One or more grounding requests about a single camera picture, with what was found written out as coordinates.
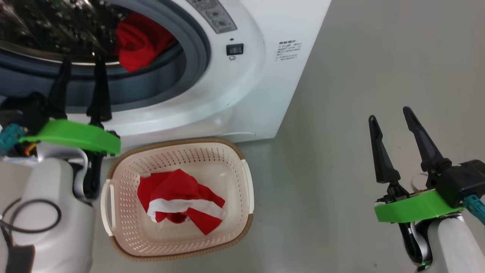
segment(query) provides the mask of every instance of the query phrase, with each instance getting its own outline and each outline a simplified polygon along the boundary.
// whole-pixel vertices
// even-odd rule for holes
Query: brown basket rim
[[[145,152],[145,151],[148,151],[148,150],[153,150],[153,149],[156,149],[156,148],[163,148],[163,147],[169,147],[169,146],[175,146],[175,145],[181,145],[181,144],[208,143],[208,142],[225,144],[228,147],[232,148],[237,153],[237,155],[239,156],[239,158],[241,160],[244,159],[244,155],[241,152],[241,150],[239,150],[239,148],[236,145],[234,145],[233,143],[231,143],[231,142],[229,142],[225,139],[216,138],[216,137],[203,137],[203,138],[173,140],[173,141],[167,141],[167,142],[149,145],[149,146],[146,146],[146,147],[141,147],[141,148],[138,148],[138,149],[133,149],[131,151],[128,151],[128,152],[122,154],[118,158],[118,160],[113,164],[110,171],[108,172],[108,179],[113,178],[114,171],[116,170],[118,165],[123,160],[125,160],[127,157],[129,157],[131,155],[138,154],[138,153],[141,153],[141,152]],[[223,244],[220,244],[220,245],[212,246],[212,247],[209,247],[209,248],[195,250],[195,251],[186,252],[186,253],[180,253],[180,254],[160,255],[160,256],[136,256],[136,255],[130,254],[127,251],[125,251],[121,247],[121,245],[118,243],[118,241],[116,240],[116,236],[110,236],[110,241],[111,241],[111,244],[113,245],[113,247],[118,251],[119,254],[121,254],[125,258],[132,260],[132,261],[154,262],[154,261],[167,261],[167,260],[185,259],[185,258],[191,258],[191,257],[195,257],[195,256],[200,256],[200,255],[216,252],[216,251],[222,250],[224,248],[228,248],[230,246],[233,246],[233,245],[239,243],[244,238],[244,236],[246,236],[247,232],[249,231],[249,228],[251,227],[252,222],[253,222],[253,214],[251,213],[251,214],[248,215],[246,226],[244,226],[244,229],[242,230],[242,232],[236,238],[234,238],[233,240],[226,242],[226,243],[223,243]]]

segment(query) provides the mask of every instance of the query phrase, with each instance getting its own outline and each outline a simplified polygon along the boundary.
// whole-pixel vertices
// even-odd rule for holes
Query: basket handle
[[[253,188],[253,177],[251,176],[251,171],[249,170],[249,165],[247,164],[246,160],[242,160],[242,165],[244,166],[244,173],[246,174],[247,179],[247,192],[249,196],[248,204],[249,204],[249,214],[252,214],[254,211],[254,188]]]
[[[103,191],[101,192],[101,219],[103,221],[104,229],[106,233],[111,237],[113,236],[113,231],[115,229],[115,211],[114,211],[114,180],[107,179],[106,183],[103,185]],[[110,192],[110,199],[111,199],[111,223],[108,220],[108,206],[107,206],[107,198],[108,198],[108,191]]]

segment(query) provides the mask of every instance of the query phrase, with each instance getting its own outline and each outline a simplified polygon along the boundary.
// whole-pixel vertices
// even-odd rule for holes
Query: gray floor
[[[409,188],[420,157],[409,105],[453,162],[485,159],[485,2],[335,0],[275,139],[240,147],[255,220],[238,245],[189,260],[134,263],[97,225],[101,272],[414,272],[398,227],[378,223],[367,118]],[[480,246],[485,229],[465,215]]]

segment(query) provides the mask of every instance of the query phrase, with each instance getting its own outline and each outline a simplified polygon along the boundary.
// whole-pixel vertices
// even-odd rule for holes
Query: red cloth
[[[164,27],[136,12],[118,24],[116,34],[115,54],[128,72],[150,65],[174,38]]]
[[[224,199],[180,169],[141,177],[138,199],[154,222],[182,223],[188,217],[205,235],[225,216]]]

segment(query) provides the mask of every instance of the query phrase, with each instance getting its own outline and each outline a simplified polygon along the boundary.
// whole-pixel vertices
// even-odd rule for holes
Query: laundry basket
[[[154,223],[137,196],[141,175],[182,169],[226,203],[226,217],[207,236],[191,221]],[[238,243],[254,209],[253,182],[241,151],[217,138],[170,141],[122,155],[101,193],[101,216],[113,246],[126,258],[159,261],[198,256]]]

